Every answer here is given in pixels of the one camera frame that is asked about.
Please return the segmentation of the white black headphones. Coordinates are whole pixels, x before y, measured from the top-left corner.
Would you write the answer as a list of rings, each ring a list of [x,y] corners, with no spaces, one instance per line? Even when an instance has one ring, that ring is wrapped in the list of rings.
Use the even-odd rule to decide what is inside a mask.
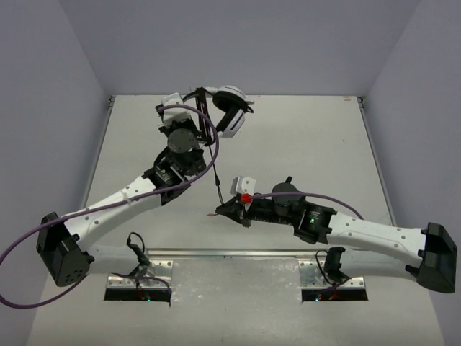
[[[215,126],[220,138],[234,137],[245,122],[245,114],[254,112],[251,108],[254,101],[251,101],[240,88],[232,85],[197,88],[182,96],[182,101],[198,98],[200,93],[210,95],[213,104],[224,112],[223,118]]]

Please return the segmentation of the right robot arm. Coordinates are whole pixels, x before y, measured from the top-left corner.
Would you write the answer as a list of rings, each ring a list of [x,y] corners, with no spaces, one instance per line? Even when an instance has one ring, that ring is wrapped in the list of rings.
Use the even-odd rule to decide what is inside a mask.
[[[403,228],[348,216],[307,201],[288,177],[269,193],[255,192],[256,182],[233,180],[232,198],[215,212],[250,227],[259,221],[287,225],[307,244],[326,245],[321,274],[332,286],[353,277],[403,278],[437,293],[456,289],[457,245],[443,225]]]

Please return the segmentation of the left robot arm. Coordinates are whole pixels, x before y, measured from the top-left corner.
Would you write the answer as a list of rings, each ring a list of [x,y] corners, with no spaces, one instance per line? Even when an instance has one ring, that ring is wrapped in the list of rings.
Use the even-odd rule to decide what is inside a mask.
[[[94,273],[143,277],[151,263],[146,251],[127,241],[122,246],[100,245],[98,241],[127,221],[178,198],[207,170],[201,132],[191,117],[193,108],[163,106],[160,130],[166,148],[153,166],[121,190],[89,207],[58,216],[43,217],[37,252],[58,287],[77,283]]]

